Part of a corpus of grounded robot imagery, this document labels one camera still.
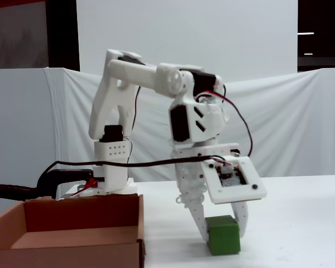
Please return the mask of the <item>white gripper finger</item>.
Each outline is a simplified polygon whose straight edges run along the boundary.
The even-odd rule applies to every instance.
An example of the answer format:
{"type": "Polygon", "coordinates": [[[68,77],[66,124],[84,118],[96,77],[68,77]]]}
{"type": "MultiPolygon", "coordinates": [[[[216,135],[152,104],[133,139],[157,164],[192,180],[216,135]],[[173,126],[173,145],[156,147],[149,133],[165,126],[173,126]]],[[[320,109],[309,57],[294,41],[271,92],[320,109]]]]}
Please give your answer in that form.
{"type": "Polygon", "coordinates": [[[204,207],[202,204],[190,204],[188,207],[194,222],[199,230],[202,239],[205,242],[209,241],[208,227],[204,217],[204,207]]]}
{"type": "Polygon", "coordinates": [[[234,219],[238,223],[240,238],[243,238],[246,233],[248,222],[248,205],[247,202],[233,202],[231,207],[234,213],[234,219]]]}

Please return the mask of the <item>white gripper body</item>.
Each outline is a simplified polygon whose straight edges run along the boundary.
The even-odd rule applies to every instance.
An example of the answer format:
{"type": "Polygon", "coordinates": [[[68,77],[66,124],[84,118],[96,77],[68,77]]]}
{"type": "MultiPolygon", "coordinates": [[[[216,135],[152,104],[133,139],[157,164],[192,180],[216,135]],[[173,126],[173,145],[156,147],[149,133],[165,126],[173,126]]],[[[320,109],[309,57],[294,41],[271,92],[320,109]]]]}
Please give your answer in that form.
{"type": "MultiPolygon", "coordinates": [[[[229,164],[227,156],[240,154],[238,143],[198,142],[191,147],[174,148],[171,157],[173,159],[211,156],[205,161],[207,168],[220,178],[232,175],[236,165],[229,164]]],[[[175,164],[176,182],[180,191],[177,203],[184,204],[185,208],[200,205],[204,201],[204,193],[208,190],[207,175],[203,173],[202,162],[184,162],[175,164]]]]}

